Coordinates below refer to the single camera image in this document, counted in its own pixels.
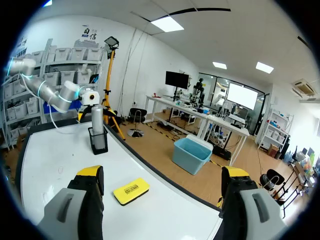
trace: wooden floor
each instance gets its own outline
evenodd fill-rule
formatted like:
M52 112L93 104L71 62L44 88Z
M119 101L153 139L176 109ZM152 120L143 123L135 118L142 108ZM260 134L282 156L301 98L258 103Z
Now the wooden floor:
M157 113L159 117L166 119L168 117L165 113ZM173 118L173 121L180 127L184 126L184 121L180 118ZM198 131L197 124L187 126L189 131ZM164 134L172 137L174 136L169 131L161 129L157 126L156 122L149 123L154 128L157 128L164 134L152 129L146 124L140 123L138 129L144 132L144 136L140 138L134 138L127 135L129 129L134 128L133 123L121 124L120 128L126 137L126 142L146 161L152 164L160 172L166 175L168 178L181 185L191 193L208 201L214 205L217 204L218 199L221 196L221 167L212 163L206 163L196 175L191 175L187 171L180 168L178 165L172 162L172 155L174 151L174 141L166 137ZM227 146L233 146L237 143L238 136L232 133L230 141ZM229 165L229 161L226 161L216 155L211 156L211 160L219 165ZM264 151L258 150L254 141L254 137L247 138L243 145L241 152L239 153L236 162L233 167L241 168L249 173L252 180L259 183L259 178L262 174L265 174L268 169L274 169L284 176L288 177L292 172L290 167L283 161L274 159L268 156ZM297 217L299 212L304 209L308 202L308 196L298 196L296 200L285 210L286 218L284 221L287 224L291 224Z

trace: black stool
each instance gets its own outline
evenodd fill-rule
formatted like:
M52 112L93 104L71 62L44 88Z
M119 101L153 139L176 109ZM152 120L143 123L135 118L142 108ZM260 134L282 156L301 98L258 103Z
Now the black stool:
M285 178L273 169L269 169L266 174L260 176L260 183L267 191L274 189L275 185L281 185L284 181Z
M135 128L129 129L127 134L130 137L140 138L144 136L144 132L137 129L137 123L142 123L146 120L147 110L140 108L131 108L128 121L135 123Z

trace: white table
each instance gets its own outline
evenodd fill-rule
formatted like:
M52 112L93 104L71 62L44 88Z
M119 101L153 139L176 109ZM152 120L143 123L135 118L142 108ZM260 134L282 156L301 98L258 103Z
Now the white table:
M143 164L109 131L109 151L94 155L88 128L91 122L32 134L24 152L21 199L27 216L38 224L45 205L76 173L102 165L104 196L102 233L106 240L212 240L222 219L219 211L180 191ZM143 178L149 191L121 206L113 190Z
M238 157L238 155L239 155L239 153L240 153L240 151L241 151L241 149L242 149L247 137L250 136L248 129L246 129L244 127L242 127L241 129L237 128L235 126L232 126L230 122L227 122L227 121L223 120L221 117L216 117L214 115L209 115L207 117L207 124L206 124L205 130L203 131L203 134L202 134L203 136L201 136L201 137L203 137L202 139L205 138L206 133L207 133L207 131L209 129L210 123L213 123L214 125L218 125L220 127L228 129L229 131L235 132L235 133L237 133L238 135L241 136L239 143L237 144L237 146L235 147L234 152L231 155L231 159L230 159L229 165L232 166L235 163L235 161L236 161L236 159L237 159L237 157ZM213 129L213 126L210 128L210 131L209 131L209 134L208 134L208 138L211 135L212 129Z
M146 96L146 102L145 102L145 107L144 107L144 109L146 109L146 110L148 110L149 100L154 101L153 109L152 109L152 118L146 120L145 123L153 122L154 119L157 119L159 121L162 121L164 124L169 125L175 129L178 129L179 131L181 131L185 134L193 134L191 132L186 131L185 129L182 129L181 127L178 127L178 126L166 121L165 119L162 119L162 118L156 116L155 113L156 113L157 104L162 104L162 105L165 105L169 108L178 109L184 113L187 113L187 114L190 114L190 115L193 115L193 116L199 118L201 120L201 125L199 127L199 131L196 136L200 139L205 138L204 136L203 137L201 137L201 136L203 135L203 130L204 130L206 123L207 123L207 118L208 118L207 114L193 111L190 107L182 107L182 106L176 105L173 101L164 99L162 97L158 98L158 97L152 97L152 96L148 96L148 95Z

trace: light blue bin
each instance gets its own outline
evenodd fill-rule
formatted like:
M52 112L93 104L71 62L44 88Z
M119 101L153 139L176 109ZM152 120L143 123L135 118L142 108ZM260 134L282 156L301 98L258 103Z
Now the light blue bin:
M174 142L172 161L192 175L210 160L212 150L189 138Z

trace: yellow sponge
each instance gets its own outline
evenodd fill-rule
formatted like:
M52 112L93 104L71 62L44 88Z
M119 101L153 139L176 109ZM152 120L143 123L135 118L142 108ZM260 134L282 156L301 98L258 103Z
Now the yellow sponge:
M149 191L149 184L141 177L113 191L115 198L124 206Z

